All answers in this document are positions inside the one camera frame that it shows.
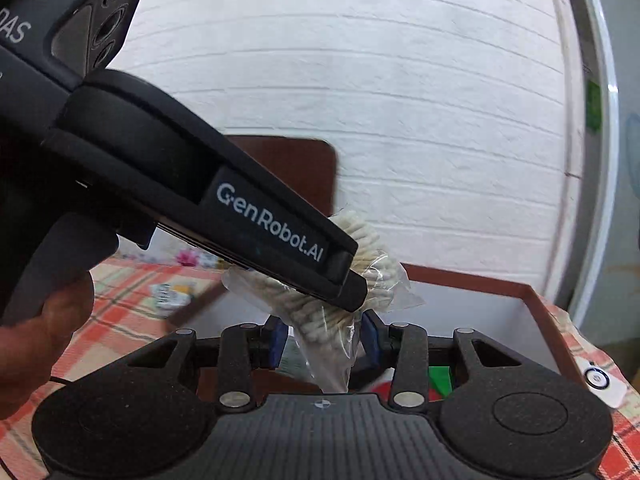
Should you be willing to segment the person's left hand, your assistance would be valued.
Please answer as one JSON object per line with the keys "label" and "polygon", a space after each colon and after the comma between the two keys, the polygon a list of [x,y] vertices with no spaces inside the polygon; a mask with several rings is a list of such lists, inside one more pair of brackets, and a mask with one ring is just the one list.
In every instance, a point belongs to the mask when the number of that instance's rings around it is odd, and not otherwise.
{"label": "person's left hand", "polygon": [[52,294],[40,315],[1,327],[1,419],[15,414],[41,386],[93,310],[89,272]]}

